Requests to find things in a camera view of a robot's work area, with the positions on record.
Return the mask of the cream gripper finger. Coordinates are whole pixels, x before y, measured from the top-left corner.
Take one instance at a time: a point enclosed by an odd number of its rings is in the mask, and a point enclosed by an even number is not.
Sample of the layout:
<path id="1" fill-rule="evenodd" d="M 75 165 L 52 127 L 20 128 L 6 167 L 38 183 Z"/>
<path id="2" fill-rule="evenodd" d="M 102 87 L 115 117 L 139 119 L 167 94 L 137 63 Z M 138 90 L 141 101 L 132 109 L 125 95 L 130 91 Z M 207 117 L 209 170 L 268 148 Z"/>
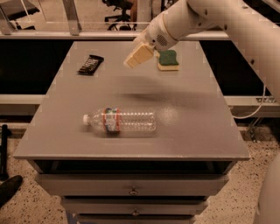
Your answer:
<path id="1" fill-rule="evenodd" d="M 154 47 L 149 44 L 140 43 L 128 55 L 123 64 L 128 68 L 137 67 L 145 61 L 150 60 L 154 55 Z"/>

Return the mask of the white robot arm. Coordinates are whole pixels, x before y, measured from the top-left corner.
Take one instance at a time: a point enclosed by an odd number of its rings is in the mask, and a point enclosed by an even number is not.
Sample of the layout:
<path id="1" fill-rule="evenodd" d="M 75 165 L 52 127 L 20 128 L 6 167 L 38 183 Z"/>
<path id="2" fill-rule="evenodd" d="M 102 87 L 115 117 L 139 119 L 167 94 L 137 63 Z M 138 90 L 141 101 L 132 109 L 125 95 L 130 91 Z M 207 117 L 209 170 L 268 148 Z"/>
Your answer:
<path id="1" fill-rule="evenodd" d="M 124 61 L 136 67 L 155 51 L 175 46 L 184 36 L 220 27 L 248 62 L 263 85 L 280 100 L 280 27 L 243 0 L 178 0 L 151 20 L 136 38 L 137 46 Z M 228 224 L 280 224 L 280 156 L 269 164 L 251 222 L 227 218 Z"/>

